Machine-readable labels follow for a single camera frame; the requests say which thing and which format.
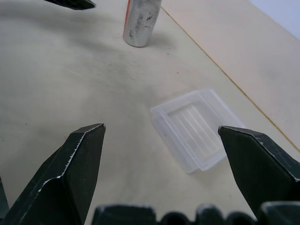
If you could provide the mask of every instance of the metal can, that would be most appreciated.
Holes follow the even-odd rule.
[[[161,0],[128,0],[123,38],[129,45],[148,44],[158,17]]]

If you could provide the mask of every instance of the silver cylinder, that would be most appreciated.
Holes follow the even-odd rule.
[[[161,0],[128,0],[124,40],[134,47],[144,47],[148,44]]]

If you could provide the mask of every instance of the plastic container lid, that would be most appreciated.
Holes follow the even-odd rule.
[[[218,127],[246,128],[214,90],[195,90],[151,109],[152,121],[187,173],[225,156]]]

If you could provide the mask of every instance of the clear plastic box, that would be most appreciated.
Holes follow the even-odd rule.
[[[152,121],[187,173],[225,156],[221,125],[246,128],[214,90],[195,90],[151,109]]]

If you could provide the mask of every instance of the black object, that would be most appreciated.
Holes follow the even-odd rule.
[[[85,10],[96,7],[90,0],[45,0],[55,5],[67,7],[74,10]]]
[[[95,190],[105,126],[83,127],[48,158],[31,179],[3,225],[82,225]],[[92,225],[300,225],[300,164],[267,135],[219,128],[235,181],[257,220],[242,212],[226,218],[210,204],[195,221],[179,212],[160,222],[147,206],[96,208]]]

